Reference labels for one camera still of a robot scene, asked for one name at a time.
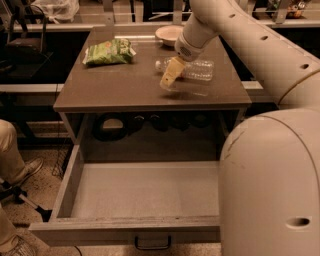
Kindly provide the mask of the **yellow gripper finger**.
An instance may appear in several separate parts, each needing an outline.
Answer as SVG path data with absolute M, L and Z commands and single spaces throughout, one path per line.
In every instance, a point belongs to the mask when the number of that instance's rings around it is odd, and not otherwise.
M 185 68 L 185 62 L 180 57 L 172 57 L 165 69 L 165 72 L 161 78 L 160 86 L 163 89 L 171 90 L 175 80 L 182 74 Z

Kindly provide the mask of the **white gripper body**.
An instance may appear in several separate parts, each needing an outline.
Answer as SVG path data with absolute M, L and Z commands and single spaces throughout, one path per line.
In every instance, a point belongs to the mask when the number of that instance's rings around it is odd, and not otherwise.
M 196 48 L 187 42 L 183 33 L 180 33 L 175 42 L 175 51 L 184 61 L 191 62 L 196 60 L 203 52 L 202 48 Z

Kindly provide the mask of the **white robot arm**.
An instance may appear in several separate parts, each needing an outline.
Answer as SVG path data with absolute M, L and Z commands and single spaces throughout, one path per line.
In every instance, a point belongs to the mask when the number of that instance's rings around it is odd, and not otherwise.
M 223 256 L 320 256 L 318 58 L 252 18 L 235 0 L 190 0 L 175 44 L 196 59 L 221 36 L 278 108 L 240 123 L 219 166 Z

